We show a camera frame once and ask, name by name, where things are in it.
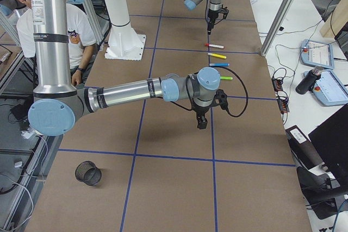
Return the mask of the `red and white marker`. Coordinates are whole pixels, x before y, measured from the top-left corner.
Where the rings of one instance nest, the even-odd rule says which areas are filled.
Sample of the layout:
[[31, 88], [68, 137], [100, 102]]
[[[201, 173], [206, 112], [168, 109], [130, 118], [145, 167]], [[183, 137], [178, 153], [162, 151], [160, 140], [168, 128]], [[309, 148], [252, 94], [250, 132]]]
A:
[[204, 45], [207, 47], [211, 47], [211, 48], [224, 49], [224, 46], [222, 46], [222, 45], [215, 45], [215, 44], [211, 44], [211, 43], [205, 43]]

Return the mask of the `blue highlighter marker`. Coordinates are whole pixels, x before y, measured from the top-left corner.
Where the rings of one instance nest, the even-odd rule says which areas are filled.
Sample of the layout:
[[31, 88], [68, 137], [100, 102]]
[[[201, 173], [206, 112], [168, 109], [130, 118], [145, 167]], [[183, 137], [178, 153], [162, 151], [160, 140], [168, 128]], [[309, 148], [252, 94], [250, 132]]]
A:
[[229, 63], [210, 63], [210, 67], [228, 67]]

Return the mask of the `green highlighter marker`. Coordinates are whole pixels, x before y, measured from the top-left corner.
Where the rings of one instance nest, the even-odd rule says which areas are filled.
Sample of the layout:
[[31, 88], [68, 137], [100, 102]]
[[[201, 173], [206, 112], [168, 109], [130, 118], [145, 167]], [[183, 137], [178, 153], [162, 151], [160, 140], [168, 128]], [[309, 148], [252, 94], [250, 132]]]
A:
[[228, 76], [221, 76], [221, 80], [233, 80], [233, 77], [228, 77]]

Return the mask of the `yellow highlighter marker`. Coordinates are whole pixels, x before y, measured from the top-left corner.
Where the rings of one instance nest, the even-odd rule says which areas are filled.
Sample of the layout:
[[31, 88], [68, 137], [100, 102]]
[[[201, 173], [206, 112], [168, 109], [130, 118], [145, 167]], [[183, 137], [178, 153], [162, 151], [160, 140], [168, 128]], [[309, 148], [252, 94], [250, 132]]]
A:
[[216, 53], [207, 53], [210, 57], [216, 57], [216, 58], [220, 58], [220, 59], [227, 59], [227, 57], [225, 55], [222, 54], [216, 54]]

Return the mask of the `brown paper table mat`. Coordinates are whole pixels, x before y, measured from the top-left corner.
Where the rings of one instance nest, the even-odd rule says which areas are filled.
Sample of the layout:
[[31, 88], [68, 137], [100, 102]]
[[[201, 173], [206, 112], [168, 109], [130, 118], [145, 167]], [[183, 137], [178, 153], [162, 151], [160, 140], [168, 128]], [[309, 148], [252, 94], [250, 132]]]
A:
[[[212, 62], [212, 42], [237, 73], [221, 83], [229, 111], [212, 108], [204, 130], [188, 101], [82, 117], [64, 135], [26, 231], [311, 231], [250, 0], [223, 3], [228, 19], [207, 35], [204, 4], [127, 0], [132, 26], [147, 36], [143, 57], [100, 53], [87, 84], [186, 76]], [[75, 178], [83, 161], [101, 170], [97, 185]]]

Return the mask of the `black water bottle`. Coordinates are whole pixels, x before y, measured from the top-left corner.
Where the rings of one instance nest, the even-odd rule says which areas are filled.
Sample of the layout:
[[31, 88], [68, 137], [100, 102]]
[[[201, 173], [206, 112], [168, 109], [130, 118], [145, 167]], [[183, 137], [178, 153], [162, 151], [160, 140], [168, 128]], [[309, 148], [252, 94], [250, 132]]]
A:
[[304, 95], [311, 87], [315, 84], [317, 80], [321, 78], [321, 73], [324, 68], [321, 66], [315, 66], [312, 70], [308, 71], [306, 76], [301, 80], [301, 82], [295, 88], [295, 91], [301, 95]]

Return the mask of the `far teach pendant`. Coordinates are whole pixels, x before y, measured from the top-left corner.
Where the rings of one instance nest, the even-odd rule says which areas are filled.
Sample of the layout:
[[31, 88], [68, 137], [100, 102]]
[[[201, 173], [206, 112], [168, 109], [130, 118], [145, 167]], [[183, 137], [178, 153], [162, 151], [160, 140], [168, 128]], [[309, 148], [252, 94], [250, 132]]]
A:
[[334, 55], [331, 44], [304, 39], [301, 47], [300, 54], [303, 64], [334, 69]]

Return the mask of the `teach pendant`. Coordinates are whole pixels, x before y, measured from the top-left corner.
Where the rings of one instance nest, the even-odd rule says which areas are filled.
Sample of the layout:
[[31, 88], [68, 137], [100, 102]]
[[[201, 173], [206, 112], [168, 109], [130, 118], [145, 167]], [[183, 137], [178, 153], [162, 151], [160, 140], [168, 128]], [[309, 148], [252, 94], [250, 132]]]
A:
[[334, 69], [334, 55], [331, 44], [304, 39], [301, 47], [300, 54], [303, 64]]
[[330, 69], [323, 70], [321, 78], [309, 90], [323, 106], [347, 104], [347, 88]]

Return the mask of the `near teach pendant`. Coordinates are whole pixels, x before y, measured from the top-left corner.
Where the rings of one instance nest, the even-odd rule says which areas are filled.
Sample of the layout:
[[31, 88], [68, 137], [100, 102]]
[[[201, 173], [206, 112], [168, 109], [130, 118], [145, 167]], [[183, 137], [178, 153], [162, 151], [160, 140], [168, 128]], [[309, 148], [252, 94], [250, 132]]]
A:
[[323, 106], [347, 104], [347, 88], [330, 69], [323, 70], [321, 78], [309, 90]]

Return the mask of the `right black mesh cup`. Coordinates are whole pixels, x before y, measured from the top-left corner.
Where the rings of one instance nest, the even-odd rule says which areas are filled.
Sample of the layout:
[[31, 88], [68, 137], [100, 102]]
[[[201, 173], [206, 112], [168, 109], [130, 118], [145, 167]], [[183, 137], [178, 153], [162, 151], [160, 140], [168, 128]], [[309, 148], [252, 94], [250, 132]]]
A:
[[102, 172], [92, 161], [83, 161], [75, 170], [75, 178], [88, 186], [95, 186], [100, 182]]

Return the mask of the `seated person white shirt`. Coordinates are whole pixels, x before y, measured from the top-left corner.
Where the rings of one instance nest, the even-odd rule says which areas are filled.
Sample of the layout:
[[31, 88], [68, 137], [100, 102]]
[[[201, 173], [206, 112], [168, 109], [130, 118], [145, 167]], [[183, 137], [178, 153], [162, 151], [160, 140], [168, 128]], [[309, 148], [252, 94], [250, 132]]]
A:
[[67, 0], [18, 0], [28, 10], [16, 24], [26, 58], [37, 58], [35, 91], [74, 90], [84, 84], [96, 39], [87, 15]]

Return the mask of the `aluminium frame post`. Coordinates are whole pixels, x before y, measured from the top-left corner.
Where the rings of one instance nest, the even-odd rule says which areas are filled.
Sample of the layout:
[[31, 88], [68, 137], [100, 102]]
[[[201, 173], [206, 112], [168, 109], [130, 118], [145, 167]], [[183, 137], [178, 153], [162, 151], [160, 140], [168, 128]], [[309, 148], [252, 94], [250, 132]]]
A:
[[269, 51], [275, 37], [276, 37], [276, 34], [278, 33], [279, 29], [280, 29], [280, 26], [282, 25], [284, 19], [285, 19], [285, 16], [286, 14], [288, 13], [292, 3], [293, 3], [294, 0], [283, 0], [279, 9], [278, 9], [278, 12], [272, 22], [272, 25], [267, 33], [267, 36], [262, 44], [262, 47], [260, 49], [260, 52], [259, 54], [262, 56], [262, 57], [265, 57], [267, 55], [267, 52]]

